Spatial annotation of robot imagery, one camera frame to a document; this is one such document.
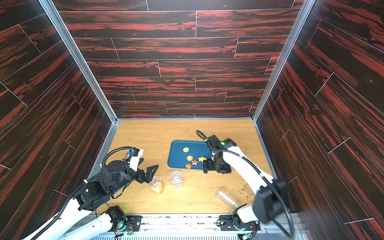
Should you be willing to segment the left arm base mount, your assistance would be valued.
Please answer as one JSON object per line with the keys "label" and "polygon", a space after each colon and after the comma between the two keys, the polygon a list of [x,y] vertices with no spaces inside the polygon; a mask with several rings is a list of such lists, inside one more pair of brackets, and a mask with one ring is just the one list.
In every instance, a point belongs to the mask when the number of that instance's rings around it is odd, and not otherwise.
{"label": "left arm base mount", "polygon": [[143,218],[140,215],[125,214],[119,206],[110,207],[105,213],[111,218],[112,228],[109,232],[123,236],[132,235],[140,230]]}

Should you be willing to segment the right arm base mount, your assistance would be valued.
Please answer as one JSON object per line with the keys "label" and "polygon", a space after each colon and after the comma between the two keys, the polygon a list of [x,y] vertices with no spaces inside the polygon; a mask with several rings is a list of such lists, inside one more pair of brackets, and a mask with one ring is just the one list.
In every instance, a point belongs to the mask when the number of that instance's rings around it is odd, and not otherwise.
{"label": "right arm base mount", "polygon": [[240,220],[240,217],[237,214],[220,215],[219,219],[216,221],[216,225],[217,227],[220,227],[221,231],[224,232],[248,231],[248,233],[245,234],[238,234],[239,240],[250,240],[261,229],[259,222],[250,221],[248,223],[244,223],[242,220]]}

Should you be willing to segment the clear plastic cookie jar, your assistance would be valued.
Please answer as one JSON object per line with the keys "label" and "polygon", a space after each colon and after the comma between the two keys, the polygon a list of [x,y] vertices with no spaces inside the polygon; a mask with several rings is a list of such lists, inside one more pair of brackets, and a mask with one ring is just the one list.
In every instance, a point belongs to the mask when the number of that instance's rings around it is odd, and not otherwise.
{"label": "clear plastic cookie jar", "polygon": [[231,209],[236,209],[240,206],[240,202],[225,188],[219,189],[217,197]]}

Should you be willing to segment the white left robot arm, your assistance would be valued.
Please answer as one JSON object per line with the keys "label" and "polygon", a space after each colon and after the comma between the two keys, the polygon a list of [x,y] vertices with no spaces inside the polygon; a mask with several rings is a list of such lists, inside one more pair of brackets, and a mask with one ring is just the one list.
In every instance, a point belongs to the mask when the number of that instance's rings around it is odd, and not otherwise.
{"label": "white left robot arm", "polygon": [[150,183],[159,165],[145,171],[139,169],[144,161],[143,153],[142,149],[133,147],[120,147],[107,153],[100,164],[101,170],[75,189],[58,213],[26,238],[57,240],[101,205],[119,198],[132,182]]}

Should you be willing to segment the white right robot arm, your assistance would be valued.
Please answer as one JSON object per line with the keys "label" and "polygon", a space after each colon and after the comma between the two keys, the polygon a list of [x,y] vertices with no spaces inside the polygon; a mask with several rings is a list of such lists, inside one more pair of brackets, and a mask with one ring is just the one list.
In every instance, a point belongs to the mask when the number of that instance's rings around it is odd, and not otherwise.
{"label": "white right robot arm", "polygon": [[285,181],[274,179],[249,160],[239,146],[231,139],[220,141],[217,136],[207,137],[201,131],[196,134],[205,142],[211,152],[211,157],[203,161],[203,172],[215,171],[229,174],[235,169],[250,186],[255,194],[252,204],[234,209],[231,220],[219,219],[219,227],[234,227],[246,231],[253,226],[250,235],[241,235],[241,240],[252,238],[260,225],[274,223],[290,240],[296,236],[294,220],[287,206],[287,189]]}

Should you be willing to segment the clear round jar lid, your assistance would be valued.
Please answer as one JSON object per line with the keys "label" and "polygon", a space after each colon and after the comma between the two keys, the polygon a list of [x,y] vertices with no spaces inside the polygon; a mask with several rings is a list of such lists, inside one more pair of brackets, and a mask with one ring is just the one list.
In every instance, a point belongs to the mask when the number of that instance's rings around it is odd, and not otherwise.
{"label": "clear round jar lid", "polygon": [[243,191],[247,197],[252,197],[255,195],[249,184],[244,185]]}

